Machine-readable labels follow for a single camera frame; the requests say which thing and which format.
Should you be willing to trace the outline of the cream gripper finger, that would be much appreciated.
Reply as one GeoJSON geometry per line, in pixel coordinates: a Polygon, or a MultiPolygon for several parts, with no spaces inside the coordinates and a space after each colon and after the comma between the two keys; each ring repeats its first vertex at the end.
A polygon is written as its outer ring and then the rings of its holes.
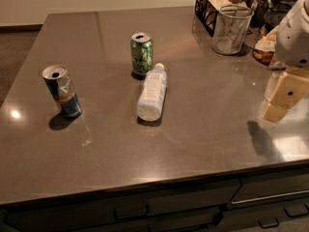
{"type": "Polygon", "coordinates": [[[267,121],[277,123],[281,121],[289,112],[288,109],[276,106],[268,101],[263,101],[260,107],[260,116],[267,121]]]}

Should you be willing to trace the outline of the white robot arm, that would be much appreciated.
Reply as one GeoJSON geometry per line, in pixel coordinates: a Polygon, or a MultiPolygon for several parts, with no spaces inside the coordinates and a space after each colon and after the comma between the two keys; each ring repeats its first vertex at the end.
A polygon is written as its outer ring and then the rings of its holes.
{"type": "Polygon", "coordinates": [[[297,0],[281,20],[275,56],[286,66],[268,80],[260,116],[277,123],[309,93],[309,0],[297,0]]]}

